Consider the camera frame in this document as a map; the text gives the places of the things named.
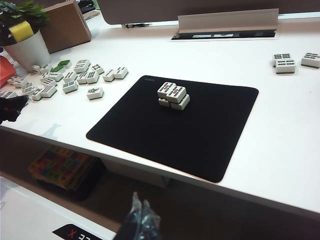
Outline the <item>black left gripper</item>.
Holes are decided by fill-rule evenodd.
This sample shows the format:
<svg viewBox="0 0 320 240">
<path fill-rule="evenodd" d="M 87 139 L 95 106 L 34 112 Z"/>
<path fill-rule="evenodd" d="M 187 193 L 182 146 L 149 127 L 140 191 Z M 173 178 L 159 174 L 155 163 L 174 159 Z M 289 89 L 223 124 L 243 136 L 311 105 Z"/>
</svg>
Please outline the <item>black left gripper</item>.
<svg viewBox="0 0 320 240">
<path fill-rule="evenodd" d="M 21 114 L 22 107 L 28 102 L 27 95 L 0 99 L 0 123 L 5 121 L 15 122 Z"/>
</svg>

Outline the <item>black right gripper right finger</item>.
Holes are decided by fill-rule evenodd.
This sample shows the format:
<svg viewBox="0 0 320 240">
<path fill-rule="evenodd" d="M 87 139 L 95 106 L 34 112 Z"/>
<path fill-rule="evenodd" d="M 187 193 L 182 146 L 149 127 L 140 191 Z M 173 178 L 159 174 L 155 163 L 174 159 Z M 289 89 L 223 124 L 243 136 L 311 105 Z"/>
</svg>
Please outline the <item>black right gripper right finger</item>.
<svg viewBox="0 0 320 240">
<path fill-rule="evenodd" d="M 161 218 L 151 209 L 148 200 L 143 201 L 138 240 L 160 240 Z"/>
</svg>

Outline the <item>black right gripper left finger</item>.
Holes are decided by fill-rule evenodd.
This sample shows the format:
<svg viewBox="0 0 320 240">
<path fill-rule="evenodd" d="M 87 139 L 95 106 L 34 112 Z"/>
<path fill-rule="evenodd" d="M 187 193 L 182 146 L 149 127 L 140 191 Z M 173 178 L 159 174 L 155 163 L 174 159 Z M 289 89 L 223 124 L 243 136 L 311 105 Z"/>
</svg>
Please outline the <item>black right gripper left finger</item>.
<svg viewBox="0 0 320 240">
<path fill-rule="evenodd" d="M 140 232 L 142 218 L 142 203 L 138 193 L 132 196 L 131 209 L 116 234 L 117 240 L 136 240 Z"/>
</svg>

